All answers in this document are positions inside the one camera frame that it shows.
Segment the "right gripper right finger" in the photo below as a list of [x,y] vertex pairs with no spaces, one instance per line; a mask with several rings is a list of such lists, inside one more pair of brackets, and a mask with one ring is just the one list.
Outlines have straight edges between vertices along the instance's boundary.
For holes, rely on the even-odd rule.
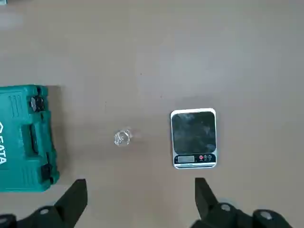
[[205,178],[195,179],[195,203],[200,215],[193,228],[290,228],[279,213],[256,209],[252,215],[226,202],[219,202]]

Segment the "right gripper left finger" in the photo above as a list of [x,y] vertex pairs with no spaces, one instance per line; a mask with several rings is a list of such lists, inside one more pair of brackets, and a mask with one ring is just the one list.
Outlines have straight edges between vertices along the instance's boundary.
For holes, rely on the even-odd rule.
[[14,214],[1,214],[2,228],[73,228],[87,207],[85,179],[77,179],[62,197],[51,206],[43,206],[17,220]]

